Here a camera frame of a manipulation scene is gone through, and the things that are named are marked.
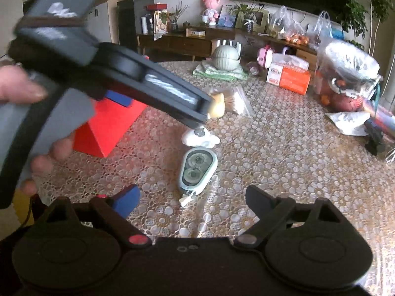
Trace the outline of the person's left hand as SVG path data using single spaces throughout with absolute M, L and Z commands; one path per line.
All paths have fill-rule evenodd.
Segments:
M 29 79 L 19 66 L 11 65 L 8 61 L 1 66 L 1 102 L 15 104 L 34 104 L 48 95 L 47 90 Z M 31 161 L 31 171 L 34 175 L 49 174 L 53 171 L 54 162 L 64 161 L 71 155 L 74 146 L 75 133 L 56 141 L 46 154 L 36 156 Z

